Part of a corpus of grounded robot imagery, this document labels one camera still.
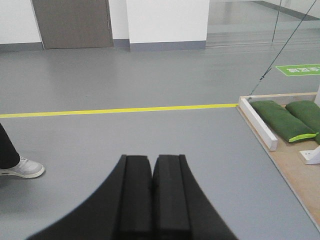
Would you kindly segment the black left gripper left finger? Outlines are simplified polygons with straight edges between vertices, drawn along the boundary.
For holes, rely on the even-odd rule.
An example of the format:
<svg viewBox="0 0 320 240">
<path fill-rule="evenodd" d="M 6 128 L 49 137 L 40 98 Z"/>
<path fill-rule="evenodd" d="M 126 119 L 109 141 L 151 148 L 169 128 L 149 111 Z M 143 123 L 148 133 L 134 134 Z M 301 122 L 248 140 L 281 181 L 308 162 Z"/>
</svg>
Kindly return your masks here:
<svg viewBox="0 0 320 240">
<path fill-rule="evenodd" d="M 31 240 L 150 240 L 152 173 L 147 156 L 122 155 L 83 203 Z"/>
</svg>

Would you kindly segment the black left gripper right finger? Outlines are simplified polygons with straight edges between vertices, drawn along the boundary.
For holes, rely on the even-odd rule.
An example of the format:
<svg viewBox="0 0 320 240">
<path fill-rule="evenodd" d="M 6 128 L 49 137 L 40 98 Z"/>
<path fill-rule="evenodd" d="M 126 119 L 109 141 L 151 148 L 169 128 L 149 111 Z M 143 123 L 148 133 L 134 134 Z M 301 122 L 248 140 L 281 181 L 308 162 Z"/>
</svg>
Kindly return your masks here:
<svg viewBox="0 0 320 240">
<path fill-rule="evenodd" d="M 210 203 L 185 155 L 160 155 L 153 171 L 156 240 L 235 240 Z"/>
</svg>

